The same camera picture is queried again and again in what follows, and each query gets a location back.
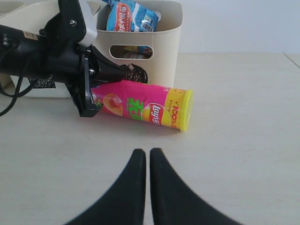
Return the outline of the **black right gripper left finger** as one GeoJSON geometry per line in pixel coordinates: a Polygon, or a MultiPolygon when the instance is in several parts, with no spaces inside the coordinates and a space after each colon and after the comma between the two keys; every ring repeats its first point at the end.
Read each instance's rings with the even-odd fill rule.
{"type": "Polygon", "coordinates": [[[142,225],[145,212],[146,154],[135,149],[111,187],[68,225],[142,225]]]}

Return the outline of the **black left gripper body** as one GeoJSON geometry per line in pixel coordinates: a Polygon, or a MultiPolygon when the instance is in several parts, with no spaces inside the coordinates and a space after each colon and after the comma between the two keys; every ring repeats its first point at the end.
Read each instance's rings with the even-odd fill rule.
{"type": "Polygon", "coordinates": [[[61,14],[54,16],[34,39],[22,30],[14,30],[14,75],[18,76],[14,99],[31,91],[41,81],[64,83],[71,95],[83,71],[84,47],[62,36],[61,14]]]}

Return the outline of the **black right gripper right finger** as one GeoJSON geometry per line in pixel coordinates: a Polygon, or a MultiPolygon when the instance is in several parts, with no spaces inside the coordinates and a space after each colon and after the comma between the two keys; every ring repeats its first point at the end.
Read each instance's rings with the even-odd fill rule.
{"type": "Polygon", "coordinates": [[[198,196],[161,148],[150,150],[150,197],[155,225],[239,225],[198,196]]]}

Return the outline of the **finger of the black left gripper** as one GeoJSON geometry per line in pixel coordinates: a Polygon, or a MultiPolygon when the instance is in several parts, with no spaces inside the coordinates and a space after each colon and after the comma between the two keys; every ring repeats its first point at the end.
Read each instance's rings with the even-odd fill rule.
{"type": "Polygon", "coordinates": [[[94,73],[90,75],[91,87],[124,80],[125,70],[106,58],[95,46],[91,46],[90,66],[94,73]]]}
{"type": "Polygon", "coordinates": [[[89,54],[87,52],[82,55],[83,71],[76,80],[78,111],[81,117],[94,117],[99,108],[95,105],[91,93],[90,72],[89,72],[89,54]]]}

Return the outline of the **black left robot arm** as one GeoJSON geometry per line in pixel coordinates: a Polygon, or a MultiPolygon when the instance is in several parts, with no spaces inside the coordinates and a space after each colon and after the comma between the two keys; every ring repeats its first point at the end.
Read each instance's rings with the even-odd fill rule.
{"type": "Polygon", "coordinates": [[[107,59],[93,45],[84,46],[72,40],[58,13],[40,30],[35,39],[25,32],[1,25],[0,71],[17,76],[10,104],[1,111],[8,113],[18,98],[28,94],[39,81],[65,84],[81,117],[94,117],[100,110],[91,89],[101,84],[124,80],[122,67],[107,59]]]}

